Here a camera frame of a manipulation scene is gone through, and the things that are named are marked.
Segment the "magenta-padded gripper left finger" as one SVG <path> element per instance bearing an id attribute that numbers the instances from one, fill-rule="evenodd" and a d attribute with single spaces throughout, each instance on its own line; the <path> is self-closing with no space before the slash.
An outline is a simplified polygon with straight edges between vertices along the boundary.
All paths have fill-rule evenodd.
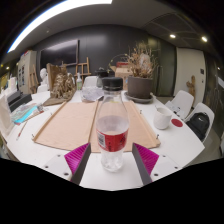
<path id="1" fill-rule="evenodd" d="M 43 169 L 79 185 L 90 154 L 91 144 L 86 143 L 65 155 L 57 154 L 43 165 Z"/>

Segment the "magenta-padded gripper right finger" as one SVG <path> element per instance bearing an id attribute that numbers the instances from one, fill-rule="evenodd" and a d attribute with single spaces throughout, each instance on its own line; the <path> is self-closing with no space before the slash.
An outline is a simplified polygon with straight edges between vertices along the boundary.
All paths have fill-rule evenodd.
<path id="1" fill-rule="evenodd" d="M 132 154 L 137 164 L 143 185 L 150 184 L 181 170 L 167 155 L 158 155 L 137 143 L 132 145 Z"/>

